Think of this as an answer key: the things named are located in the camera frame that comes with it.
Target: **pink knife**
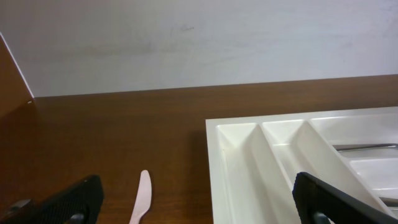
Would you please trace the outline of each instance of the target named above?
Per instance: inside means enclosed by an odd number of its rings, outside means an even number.
[[[132,210],[129,224],[139,223],[141,217],[145,215],[146,212],[148,212],[151,198],[152,184],[150,182],[149,173],[148,170],[143,170],[139,179],[136,203],[134,204],[134,209]]]

